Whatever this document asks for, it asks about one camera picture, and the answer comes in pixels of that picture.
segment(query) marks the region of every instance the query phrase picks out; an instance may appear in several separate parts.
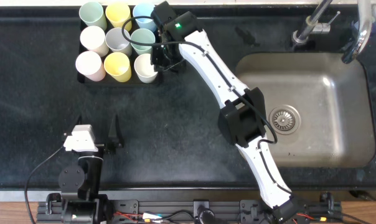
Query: faucet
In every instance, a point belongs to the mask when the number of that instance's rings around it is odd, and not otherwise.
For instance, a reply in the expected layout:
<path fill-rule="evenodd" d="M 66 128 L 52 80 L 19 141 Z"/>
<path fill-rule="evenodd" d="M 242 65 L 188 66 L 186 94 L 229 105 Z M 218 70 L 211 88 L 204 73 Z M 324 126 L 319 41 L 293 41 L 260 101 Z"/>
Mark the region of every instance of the faucet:
<path fill-rule="evenodd" d="M 300 30 L 292 33 L 292 41 L 295 44 L 303 45 L 307 42 L 310 34 L 327 34 L 331 29 L 331 23 L 340 14 L 333 17 L 327 24 L 318 23 L 318 19 L 331 4 L 332 0 L 322 0 L 311 16 L 308 16 Z M 369 0 L 357 0 L 359 13 L 359 31 L 356 41 L 349 47 L 342 56 L 344 63 L 350 63 L 366 46 L 372 29 L 372 10 Z"/>

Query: countertop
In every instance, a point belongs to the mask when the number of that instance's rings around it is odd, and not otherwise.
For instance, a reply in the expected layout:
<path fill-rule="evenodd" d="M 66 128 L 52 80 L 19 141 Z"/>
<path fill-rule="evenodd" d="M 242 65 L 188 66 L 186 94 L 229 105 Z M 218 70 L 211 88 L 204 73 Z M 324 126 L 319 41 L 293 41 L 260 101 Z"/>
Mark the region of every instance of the countertop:
<path fill-rule="evenodd" d="M 233 72 L 255 52 L 292 52 L 292 31 L 314 6 L 194 7 L 209 39 Z M 178 7 L 179 13 L 188 8 Z M 300 52 L 342 52 L 355 6 L 332 6 L 321 21 L 342 14 L 328 35 Z M 217 127 L 218 104 L 200 75 L 165 73 L 154 88 L 92 88 L 77 82 L 80 20 L 76 7 L 0 8 L 0 190 L 20 190 L 29 172 L 62 145 L 81 114 L 98 139 L 117 114 L 125 147 L 106 155 L 102 190 L 183 187 L 257 189 L 248 164 Z M 358 58 L 367 71 L 376 132 L 376 33 Z M 77 163 L 61 152 L 31 179 L 31 189 L 58 189 L 59 172 Z M 359 168 L 279 167 L 294 189 L 376 189 L 376 155 Z"/>

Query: sink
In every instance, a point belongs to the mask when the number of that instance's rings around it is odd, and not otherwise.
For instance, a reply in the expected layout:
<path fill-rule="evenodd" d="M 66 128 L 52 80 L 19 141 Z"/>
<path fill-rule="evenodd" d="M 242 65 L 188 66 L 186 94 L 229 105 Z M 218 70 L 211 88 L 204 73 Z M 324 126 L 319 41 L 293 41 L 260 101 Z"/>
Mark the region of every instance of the sink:
<path fill-rule="evenodd" d="M 374 157 L 365 71 L 341 57 L 265 53 L 238 63 L 236 76 L 264 94 L 266 116 L 278 135 L 270 145 L 278 166 L 361 167 Z"/>

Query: drain strainer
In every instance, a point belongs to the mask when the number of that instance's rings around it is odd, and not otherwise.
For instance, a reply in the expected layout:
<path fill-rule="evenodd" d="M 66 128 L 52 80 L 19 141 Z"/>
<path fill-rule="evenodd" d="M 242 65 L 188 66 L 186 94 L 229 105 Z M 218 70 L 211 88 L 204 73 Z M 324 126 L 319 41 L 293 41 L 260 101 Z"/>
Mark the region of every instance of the drain strainer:
<path fill-rule="evenodd" d="M 300 115 L 292 106 L 281 105 L 271 111 L 270 121 L 276 132 L 291 134 L 300 125 Z"/>

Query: plastic cup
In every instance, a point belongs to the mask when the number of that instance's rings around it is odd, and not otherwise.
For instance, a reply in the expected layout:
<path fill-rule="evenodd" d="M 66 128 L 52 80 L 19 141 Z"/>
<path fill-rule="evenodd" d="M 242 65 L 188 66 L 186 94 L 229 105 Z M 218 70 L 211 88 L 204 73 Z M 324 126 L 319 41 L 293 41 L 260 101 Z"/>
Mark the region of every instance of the plastic cup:
<path fill-rule="evenodd" d="M 151 16 L 154 7 L 155 5 L 151 3 L 138 4 L 133 9 L 133 16 Z M 152 19 L 136 19 L 136 22 L 139 28 L 149 29 L 152 32 L 155 32 L 155 30 L 157 29 Z"/>
<path fill-rule="evenodd" d="M 78 15 L 87 26 L 98 26 L 106 30 L 105 14 L 100 3 L 88 2 L 82 5 L 78 11 Z"/>
<path fill-rule="evenodd" d="M 143 83 L 153 82 L 157 75 L 157 72 L 154 71 L 154 65 L 151 65 L 151 54 L 138 56 L 134 62 L 134 70 Z"/>
<path fill-rule="evenodd" d="M 144 44 L 155 43 L 155 35 L 149 29 L 137 29 L 131 34 L 131 40 Z M 152 47 L 131 44 L 137 54 L 150 54 Z"/>
<path fill-rule="evenodd" d="M 125 30 L 125 34 L 127 38 L 130 39 L 130 34 L 127 30 Z M 109 30 L 109 32 L 106 34 L 105 40 L 107 46 L 113 52 L 121 52 L 127 55 L 128 57 L 131 56 L 133 48 L 131 47 L 131 43 L 123 37 L 121 33 L 121 28 L 117 27 L 113 28 L 112 30 Z"/>
<path fill-rule="evenodd" d="M 105 33 L 101 27 L 86 27 L 80 34 L 80 42 L 87 50 L 94 51 L 101 57 L 104 57 L 109 52 L 109 48 L 105 43 Z"/>
<path fill-rule="evenodd" d="M 76 58 L 75 66 L 78 72 L 95 82 L 103 80 L 106 74 L 101 57 L 95 52 L 81 53 Z"/>
<path fill-rule="evenodd" d="M 131 18 L 130 8 L 126 3 L 115 2 L 106 7 L 106 18 L 112 23 L 113 27 L 122 27 L 127 19 Z M 131 21 L 126 24 L 125 29 L 131 30 Z"/>
<path fill-rule="evenodd" d="M 106 72 L 118 82 L 127 82 L 131 78 L 130 61 L 121 52 L 109 54 L 103 62 Z"/>

